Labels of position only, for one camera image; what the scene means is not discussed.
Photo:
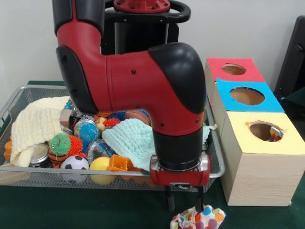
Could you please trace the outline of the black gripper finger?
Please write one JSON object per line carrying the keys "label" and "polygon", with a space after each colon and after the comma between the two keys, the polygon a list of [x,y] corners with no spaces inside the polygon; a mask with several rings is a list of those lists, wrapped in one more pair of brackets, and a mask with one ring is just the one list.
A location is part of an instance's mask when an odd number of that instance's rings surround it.
{"label": "black gripper finger", "polygon": [[196,187],[197,188],[197,196],[196,196],[196,204],[195,208],[197,212],[203,211],[203,187]]}
{"label": "black gripper finger", "polygon": [[172,194],[170,186],[165,187],[165,194],[166,194],[168,209],[170,211],[174,211],[175,210],[175,202],[174,202],[174,196]]}

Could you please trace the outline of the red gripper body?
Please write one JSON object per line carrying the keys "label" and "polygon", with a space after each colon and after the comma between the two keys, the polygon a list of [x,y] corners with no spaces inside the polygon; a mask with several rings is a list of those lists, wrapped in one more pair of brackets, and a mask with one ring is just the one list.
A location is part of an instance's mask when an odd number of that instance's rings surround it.
{"label": "red gripper body", "polygon": [[162,168],[157,156],[150,160],[150,176],[154,184],[162,186],[190,185],[192,187],[203,187],[210,179],[210,158],[201,155],[197,167],[186,171],[170,171]]}

